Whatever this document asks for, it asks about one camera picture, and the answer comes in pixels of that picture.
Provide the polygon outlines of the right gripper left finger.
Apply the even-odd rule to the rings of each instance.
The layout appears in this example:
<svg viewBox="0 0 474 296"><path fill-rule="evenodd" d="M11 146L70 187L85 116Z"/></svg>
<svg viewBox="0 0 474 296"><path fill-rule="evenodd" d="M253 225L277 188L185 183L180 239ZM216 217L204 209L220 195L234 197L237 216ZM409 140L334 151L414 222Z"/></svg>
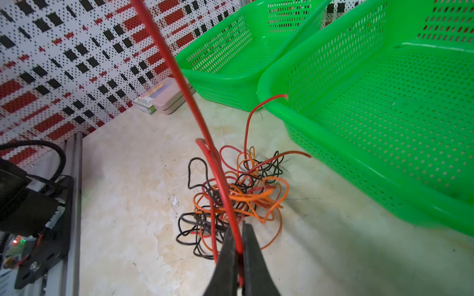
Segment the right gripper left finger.
<svg viewBox="0 0 474 296"><path fill-rule="evenodd" d="M221 253L204 296L236 296L238 290L238 257L235 240L228 228Z"/></svg>

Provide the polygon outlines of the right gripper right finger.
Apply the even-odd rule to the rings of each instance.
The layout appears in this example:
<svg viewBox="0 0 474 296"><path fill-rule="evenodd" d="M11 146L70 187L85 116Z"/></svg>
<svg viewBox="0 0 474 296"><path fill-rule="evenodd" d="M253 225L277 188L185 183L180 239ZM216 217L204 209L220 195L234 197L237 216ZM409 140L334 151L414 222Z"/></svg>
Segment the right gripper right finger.
<svg viewBox="0 0 474 296"><path fill-rule="evenodd" d="M243 223L243 270L244 296L280 295L270 276L254 229L249 223Z"/></svg>

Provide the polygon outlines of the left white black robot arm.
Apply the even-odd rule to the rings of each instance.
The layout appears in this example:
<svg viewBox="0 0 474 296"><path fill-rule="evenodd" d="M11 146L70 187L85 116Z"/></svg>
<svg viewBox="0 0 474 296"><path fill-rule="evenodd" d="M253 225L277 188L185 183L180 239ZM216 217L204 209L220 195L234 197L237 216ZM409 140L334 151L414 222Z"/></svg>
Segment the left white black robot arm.
<svg viewBox="0 0 474 296"><path fill-rule="evenodd" d="M68 256L74 191L72 176L63 175L66 154L57 144L26 140L1 150L45 146L59 156L49 178L28 173L1 160L1 267L17 270L14 288L21 290Z"/></svg>

